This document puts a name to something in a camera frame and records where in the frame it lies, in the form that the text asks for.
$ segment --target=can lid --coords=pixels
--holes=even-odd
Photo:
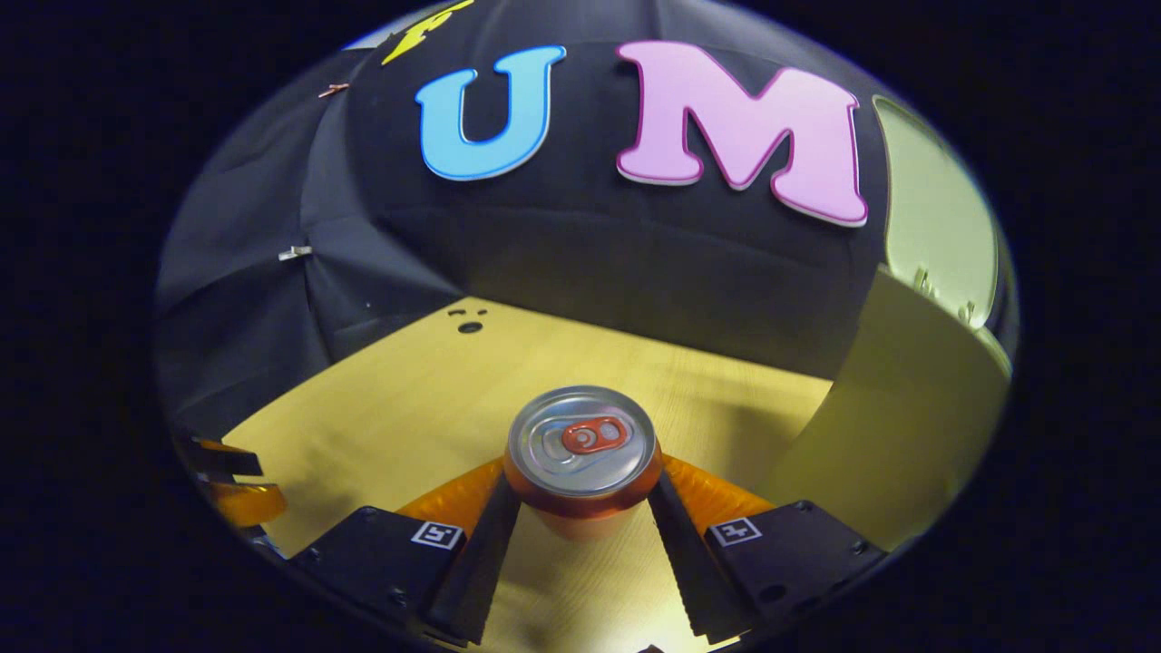
[[[652,423],[632,399],[597,386],[545,393],[517,415],[509,455],[529,482],[590,497],[632,483],[657,449]]]

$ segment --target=orange can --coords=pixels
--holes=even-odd
[[[572,540],[612,534],[661,479],[646,411],[608,388],[540,395],[509,432],[504,475],[554,532]]]

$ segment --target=hole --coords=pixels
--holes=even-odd
[[[814,609],[819,603],[820,603],[819,597],[817,596],[812,596],[810,598],[807,598],[806,601],[799,601],[798,603],[795,603],[794,604],[794,611],[795,612],[806,612],[807,610]]]
[[[772,584],[758,593],[758,601],[762,601],[763,603],[773,603],[784,596],[786,596],[786,587]]]

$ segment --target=letter m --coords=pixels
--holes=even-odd
[[[835,224],[866,223],[854,145],[853,110],[859,102],[849,91],[784,67],[755,98],[695,45],[639,41],[616,52],[636,63],[641,79],[637,142],[618,156],[621,174],[673,186],[701,179],[701,159],[686,145],[688,114],[733,188],[748,188],[789,136],[789,163],[770,179],[774,196]]]

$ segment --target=table surface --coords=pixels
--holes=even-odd
[[[461,333],[466,322],[483,329]],[[294,388],[224,442],[258,453],[265,479],[282,488],[289,508],[266,529],[294,555],[361,505],[397,510],[500,455],[521,407],[574,385],[627,394],[666,453],[755,490],[831,381],[467,297]],[[722,646],[690,631],[648,507],[615,536],[584,544],[522,509],[478,648],[623,653],[650,644],[666,653]]]

